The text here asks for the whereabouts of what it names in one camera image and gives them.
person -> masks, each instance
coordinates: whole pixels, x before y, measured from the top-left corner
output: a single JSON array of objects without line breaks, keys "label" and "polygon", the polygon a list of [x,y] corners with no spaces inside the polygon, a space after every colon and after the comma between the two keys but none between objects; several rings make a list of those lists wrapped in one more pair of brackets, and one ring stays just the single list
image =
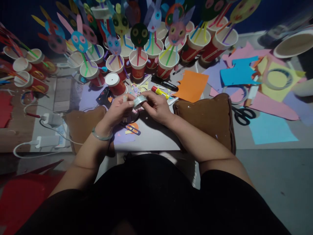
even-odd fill
[{"label": "person", "polygon": [[114,99],[48,199],[17,234],[289,234],[255,190],[244,166],[221,143],[173,114],[165,97],[142,104],[173,131],[199,163],[195,189],[168,159],[144,154],[112,167],[94,183],[114,126],[134,97]]}]

brown cushion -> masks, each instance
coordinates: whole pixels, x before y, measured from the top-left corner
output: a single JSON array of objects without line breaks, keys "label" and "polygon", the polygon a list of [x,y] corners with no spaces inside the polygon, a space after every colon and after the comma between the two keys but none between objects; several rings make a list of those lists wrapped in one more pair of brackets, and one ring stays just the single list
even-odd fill
[{"label": "brown cushion", "polygon": [[217,139],[236,154],[231,100],[228,94],[222,93],[213,99],[203,99],[195,103],[179,100],[173,108],[176,115]]},{"label": "brown cushion", "polygon": [[[64,116],[64,121],[66,122],[69,133],[72,140],[76,143],[84,143],[92,129],[100,122],[106,113],[106,109],[103,106],[98,106],[94,110],[89,110],[87,112],[73,110]],[[74,154],[78,153],[81,145],[72,143],[72,150]],[[111,142],[108,156],[114,156],[114,145]]]}]

orange paper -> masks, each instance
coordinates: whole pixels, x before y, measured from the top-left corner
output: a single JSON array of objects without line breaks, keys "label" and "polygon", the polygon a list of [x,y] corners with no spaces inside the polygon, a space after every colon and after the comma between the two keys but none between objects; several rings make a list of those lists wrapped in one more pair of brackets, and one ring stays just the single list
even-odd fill
[{"label": "orange paper", "polygon": [[183,79],[179,81],[178,92],[173,95],[192,103],[197,102],[204,91],[208,78],[209,75],[186,70]]}]

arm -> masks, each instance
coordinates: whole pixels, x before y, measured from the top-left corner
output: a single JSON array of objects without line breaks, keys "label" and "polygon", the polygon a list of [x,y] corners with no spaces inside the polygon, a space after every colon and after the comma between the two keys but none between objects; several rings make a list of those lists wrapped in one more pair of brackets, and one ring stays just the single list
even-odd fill
[{"label": "arm", "polygon": [[253,186],[241,162],[217,140],[192,126],[181,117],[171,113],[165,97],[152,91],[143,92],[149,103],[143,108],[150,116],[173,131],[184,148],[199,163],[200,174],[212,169],[231,173]]},{"label": "arm", "polygon": [[[127,96],[130,101],[123,103],[123,96]],[[95,128],[97,135],[101,137],[110,136],[114,126],[120,123],[124,117],[128,117],[131,114],[134,99],[135,97],[131,94],[115,98],[110,109]],[[90,133],[78,151],[73,163],[50,196],[66,189],[83,190],[93,184],[109,144],[110,140],[99,140]]]}]

red chair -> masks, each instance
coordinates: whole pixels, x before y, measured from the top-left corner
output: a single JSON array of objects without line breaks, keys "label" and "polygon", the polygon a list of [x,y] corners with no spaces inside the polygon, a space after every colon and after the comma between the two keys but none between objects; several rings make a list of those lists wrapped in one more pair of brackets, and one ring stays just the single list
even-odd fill
[{"label": "red chair", "polygon": [[44,166],[11,179],[5,186],[0,199],[0,226],[6,226],[3,235],[15,234],[35,210],[48,198],[65,172],[49,176],[49,171],[63,161]]}]

